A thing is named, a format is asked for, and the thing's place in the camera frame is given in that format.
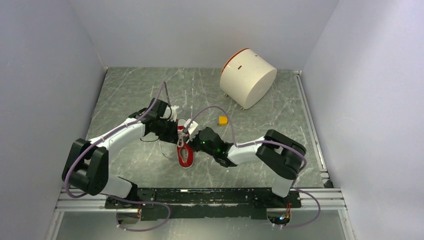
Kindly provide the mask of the red canvas sneaker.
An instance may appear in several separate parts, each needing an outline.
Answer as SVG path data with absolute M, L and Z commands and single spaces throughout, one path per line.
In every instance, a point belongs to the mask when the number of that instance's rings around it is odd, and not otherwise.
M 194 163 L 194 152 L 182 139 L 183 128 L 184 127 L 182 125 L 178 125 L 178 141 L 176 149 L 180 166 L 183 168 L 189 168 Z

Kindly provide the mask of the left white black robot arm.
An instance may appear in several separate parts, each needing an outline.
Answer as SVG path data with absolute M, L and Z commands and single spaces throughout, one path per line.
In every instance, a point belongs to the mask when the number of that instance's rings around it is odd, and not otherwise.
M 134 207 L 140 201 L 137 184 L 110 173 L 109 160 L 148 134 L 177 143 L 177 118 L 181 111 L 178 105 L 152 98 L 148 107 L 130 114 L 119 126 L 89 140 L 75 140 L 61 176 L 66 193 L 78 198 L 70 192 L 70 187 L 74 187 L 82 191 L 80 197 L 105 195 L 126 208 Z

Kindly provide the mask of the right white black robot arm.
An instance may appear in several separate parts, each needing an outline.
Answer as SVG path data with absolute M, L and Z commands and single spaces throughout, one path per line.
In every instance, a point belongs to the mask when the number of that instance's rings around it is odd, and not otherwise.
M 236 167 L 247 162 L 263 162 L 275 174 L 270 202 L 282 207 L 289 200 L 289 191 L 306 165 L 306 148 L 276 130 L 268 130 L 263 137 L 245 143 L 231 143 L 210 127 L 197 133 L 183 131 L 183 140 L 195 152 L 203 152 L 222 167 Z

